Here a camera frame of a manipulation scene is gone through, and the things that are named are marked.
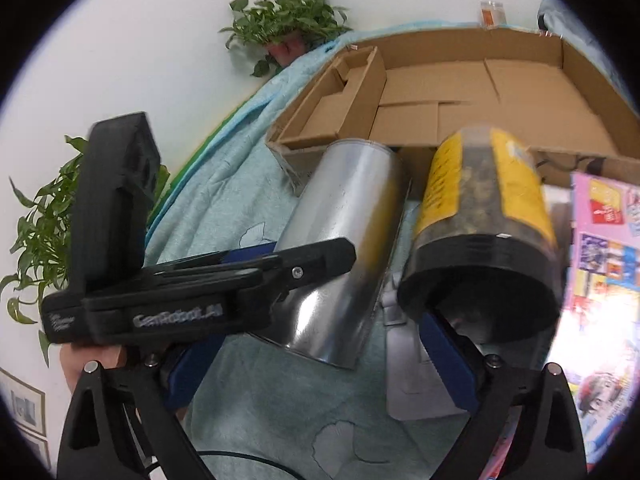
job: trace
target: framed picture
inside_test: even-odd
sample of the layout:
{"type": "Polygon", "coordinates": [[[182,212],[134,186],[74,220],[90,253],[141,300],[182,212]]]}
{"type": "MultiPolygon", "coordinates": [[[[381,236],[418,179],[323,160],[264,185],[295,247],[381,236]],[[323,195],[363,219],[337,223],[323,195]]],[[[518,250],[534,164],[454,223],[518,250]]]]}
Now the framed picture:
{"type": "Polygon", "coordinates": [[[40,458],[40,461],[47,469],[51,469],[51,459],[49,457],[49,444],[43,438],[29,433],[28,431],[20,430],[20,433],[24,437],[27,446],[31,448],[33,453],[40,458]]]}
{"type": "Polygon", "coordinates": [[[16,424],[34,433],[47,436],[44,392],[0,368],[0,394],[4,397],[4,402],[16,424]]]}

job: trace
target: pink magazine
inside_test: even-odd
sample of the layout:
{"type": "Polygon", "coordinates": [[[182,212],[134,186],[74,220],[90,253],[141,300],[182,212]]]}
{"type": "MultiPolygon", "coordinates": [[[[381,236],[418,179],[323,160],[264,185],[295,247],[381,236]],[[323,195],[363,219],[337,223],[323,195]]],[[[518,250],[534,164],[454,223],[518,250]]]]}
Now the pink magazine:
{"type": "MultiPolygon", "coordinates": [[[[572,173],[572,187],[572,264],[547,362],[564,369],[591,469],[640,385],[640,187],[583,173],[572,173]]],[[[512,410],[479,480],[500,473],[519,416],[512,410]]]]}

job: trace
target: green leaf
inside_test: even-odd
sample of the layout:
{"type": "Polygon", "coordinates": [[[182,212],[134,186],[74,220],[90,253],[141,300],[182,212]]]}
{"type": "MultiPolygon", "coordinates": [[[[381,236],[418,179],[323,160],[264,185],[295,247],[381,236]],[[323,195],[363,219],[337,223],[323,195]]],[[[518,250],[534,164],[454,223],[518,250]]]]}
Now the green leaf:
{"type": "Polygon", "coordinates": [[[27,272],[33,261],[33,255],[29,251],[24,251],[20,258],[18,258],[18,273],[23,274],[27,272]]]}
{"type": "Polygon", "coordinates": [[[49,367],[49,346],[51,343],[47,338],[47,335],[42,331],[38,330],[38,339],[40,341],[40,350],[42,350],[42,356],[44,357],[44,362],[47,364],[47,368],[49,367]]]}
{"type": "Polygon", "coordinates": [[[0,294],[2,294],[2,291],[4,290],[4,288],[9,285],[9,283],[13,283],[13,282],[18,282],[18,275],[17,274],[9,274],[7,276],[5,276],[1,281],[0,281],[0,294]]]}
{"type": "Polygon", "coordinates": [[[18,218],[18,236],[26,236],[29,233],[36,231],[36,227],[33,223],[29,222],[24,216],[18,218]]]}
{"type": "Polygon", "coordinates": [[[46,196],[51,194],[51,192],[53,191],[53,187],[55,185],[55,180],[53,180],[52,182],[49,182],[46,186],[42,186],[38,192],[36,193],[36,198],[39,196],[46,196]]]}
{"type": "Polygon", "coordinates": [[[60,175],[67,176],[69,173],[75,173],[78,170],[78,167],[80,166],[81,160],[82,160],[82,153],[80,153],[80,155],[76,155],[68,163],[62,166],[62,168],[60,168],[60,175]]]}
{"type": "Polygon", "coordinates": [[[169,180],[169,170],[164,164],[160,164],[160,168],[158,168],[158,176],[156,177],[156,189],[154,190],[154,199],[156,202],[160,200],[167,180],[169,180]]]}
{"type": "Polygon", "coordinates": [[[273,7],[275,7],[274,3],[271,0],[260,0],[259,2],[256,2],[255,5],[264,7],[268,10],[273,10],[273,7]]]}
{"type": "Polygon", "coordinates": [[[17,321],[20,324],[33,325],[36,323],[36,321],[20,312],[20,300],[18,300],[18,298],[11,298],[9,301],[7,301],[6,309],[9,312],[9,316],[11,316],[11,319],[17,321]]]}
{"type": "Polygon", "coordinates": [[[15,251],[19,251],[23,247],[24,247],[24,240],[21,240],[20,238],[18,238],[15,241],[14,246],[11,249],[9,249],[9,254],[14,254],[15,251]]]}
{"type": "Polygon", "coordinates": [[[14,290],[24,290],[30,285],[33,285],[33,280],[31,279],[31,276],[29,276],[27,273],[24,273],[22,275],[22,278],[20,279],[19,285],[16,286],[14,290]]]}
{"type": "Polygon", "coordinates": [[[82,137],[74,137],[72,139],[68,135],[65,135],[65,142],[67,144],[71,144],[80,153],[84,153],[84,150],[86,149],[86,146],[89,143],[88,140],[83,139],[82,137]]]}
{"type": "Polygon", "coordinates": [[[71,197],[68,197],[64,202],[55,202],[52,204],[52,210],[54,215],[60,215],[65,212],[71,206],[71,197]]]}
{"type": "Polygon", "coordinates": [[[42,281],[38,284],[38,311],[42,307],[42,298],[44,298],[44,290],[47,288],[47,283],[42,281]]]}
{"type": "Polygon", "coordinates": [[[33,207],[36,205],[35,202],[32,202],[31,200],[29,200],[27,197],[23,195],[23,193],[17,187],[15,187],[14,181],[11,180],[11,177],[9,177],[9,182],[11,183],[11,187],[14,190],[14,195],[23,206],[33,207]]]}
{"type": "Polygon", "coordinates": [[[298,21],[300,23],[304,23],[305,25],[308,25],[309,27],[317,27],[318,26],[318,22],[316,22],[316,20],[312,20],[311,18],[298,18],[298,21]]]}
{"type": "Polygon", "coordinates": [[[232,42],[232,41],[233,41],[237,36],[238,36],[238,35],[234,33],[234,34],[232,34],[231,36],[229,36],[229,39],[228,39],[228,40],[226,40],[225,46],[226,46],[226,49],[227,49],[227,50],[229,50],[229,46],[231,46],[231,42],[232,42]]]}
{"type": "Polygon", "coordinates": [[[269,62],[266,59],[261,59],[254,66],[254,72],[252,76],[254,77],[262,77],[269,73],[269,62]]]}
{"type": "Polygon", "coordinates": [[[280,64],[276,61],[276,59],[271,54],[267,54],[266,56],[264,56],[264,59],[270,65],[280,66],[280,64]]]}
{"type": "Polygon", "coordinates": [[[231,10],[235,10],[237,12],[244,10],[247,5],[249,5],[249,0],[233,0],[229,2],[231,10]]]}

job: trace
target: cardboard flap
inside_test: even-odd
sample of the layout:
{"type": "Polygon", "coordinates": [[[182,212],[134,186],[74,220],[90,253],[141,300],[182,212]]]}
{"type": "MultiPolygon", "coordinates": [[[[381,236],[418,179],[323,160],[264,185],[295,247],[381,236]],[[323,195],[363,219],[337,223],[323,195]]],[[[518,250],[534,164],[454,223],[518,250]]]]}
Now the cardboard flap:
{"type": "Polygon", "coordinates": [[[279,141],[298,150],[347,137],[367,139],[385,81],[376,48],[343,54],[314,84],[279,141]]]}
{"type": "Polygon", "coordinates": [[[487,59],[500,102],[591,113],[589,105],[562,69],[542,63],[487,59]]]}
{"type": "Polygon", "coordinates": [[[358,43],[358,48],[370,46],[378,48],[387,69],[485,59],[521,59],[562,66],[562,41],[559,36],[508,28],[438,28],[358,43]]]}
{"type": "Polygon", "coordinates": [[[590,112],[527,105],[453,105],[438,107],[438,143],[464,126],[490,124],[513,134],[525,144],[558,151],[617,155],[600,119],[590,112]]]}
{"type": "Polygon", "coordinates": [[[369,140],[387,146],[435,146],[438,143],[436,103],[378,108],[369,140]]]}
{"type": "Polygon", "coordinates": [[[386,71],[380,106],[425,102],[498,102],[484,62],[456,61],[386,71]]]}
{"type": "Polygon", "coordinates": [[[564,72],[600,116],[621,155],[640,158],[638,117],[607,79],[580,52],[564,43],[564,72]]]}

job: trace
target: metal screw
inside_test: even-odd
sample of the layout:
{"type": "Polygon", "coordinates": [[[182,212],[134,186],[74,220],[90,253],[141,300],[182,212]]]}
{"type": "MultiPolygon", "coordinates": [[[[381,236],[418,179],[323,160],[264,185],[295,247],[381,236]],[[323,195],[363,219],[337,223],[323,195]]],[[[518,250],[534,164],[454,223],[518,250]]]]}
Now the metal screw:
{"type": "Polygon", "coordinates": [[[549,363],[546,366],[546,370],[548,370],[551,375],[560,375],[562,373],[562,367],[557,363],[549,363]]]}
{"type": "Polygon", "coordinates": [[[502,366],[502,358],[496,354],[489,354],[485,356],[484,362],[489,368],[500,368],[502,366]]]}
{"type": "Polygon", "coordinates": [[[84,371],[88,374],[94,373],[98,369],[98,361],[89,361],[84,365],[84,371]]]}
{"type": "Polygon", "coordinates": [[[146,356],[145,366],[148,366],[149,368],[158,366],[158,356],[156,354],[149,354],[148,356],[146,356]]]}

